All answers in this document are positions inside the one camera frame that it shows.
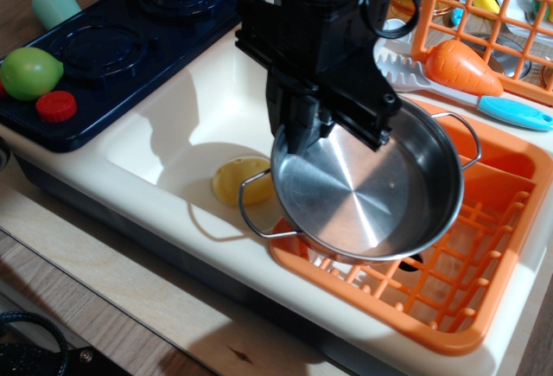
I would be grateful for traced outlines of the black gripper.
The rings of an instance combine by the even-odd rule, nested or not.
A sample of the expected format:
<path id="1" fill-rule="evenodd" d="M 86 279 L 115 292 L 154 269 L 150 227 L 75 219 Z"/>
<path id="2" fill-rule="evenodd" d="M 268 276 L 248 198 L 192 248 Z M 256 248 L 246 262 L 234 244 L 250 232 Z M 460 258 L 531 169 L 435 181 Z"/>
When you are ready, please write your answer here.
<path id="1" fill-rule="evenodd" d="M 374 60 L 390 0 L 239 0 L 237 46 L 265 68 L 274 137 L 302 155 L 339 125 L 377 149 L 401 102 Z"/>

